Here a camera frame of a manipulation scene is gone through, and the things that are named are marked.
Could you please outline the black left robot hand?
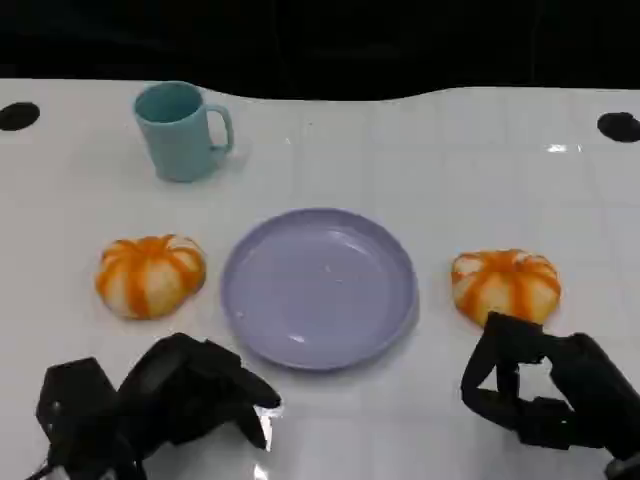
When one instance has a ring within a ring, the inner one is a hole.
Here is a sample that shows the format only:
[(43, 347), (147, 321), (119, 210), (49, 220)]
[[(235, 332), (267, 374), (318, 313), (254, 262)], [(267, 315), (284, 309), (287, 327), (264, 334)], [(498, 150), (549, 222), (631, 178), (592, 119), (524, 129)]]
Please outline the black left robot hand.
[(246, 369), (240, 356), (184, 333), (157, 341), (141, 357), (120, 385), (118, 401), (124, 435), (141, 459), (166, 443), (189, 443), (227, 423), (265, 450), (255, 409), (281, 406), (276, 390)]

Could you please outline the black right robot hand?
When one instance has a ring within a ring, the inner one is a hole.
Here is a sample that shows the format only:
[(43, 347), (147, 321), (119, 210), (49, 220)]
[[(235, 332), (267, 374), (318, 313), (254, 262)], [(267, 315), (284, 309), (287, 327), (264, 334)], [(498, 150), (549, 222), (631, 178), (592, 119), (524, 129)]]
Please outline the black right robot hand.
[[(551, 363), (561, 399), (519, 396), (519, 367)], [(604, 448), (617, 460), (639, 452), (639, 395), (599, 344), (584, 333), (557, 337), (492, 312), (461, 380), (463, 403), (527, 445)]]

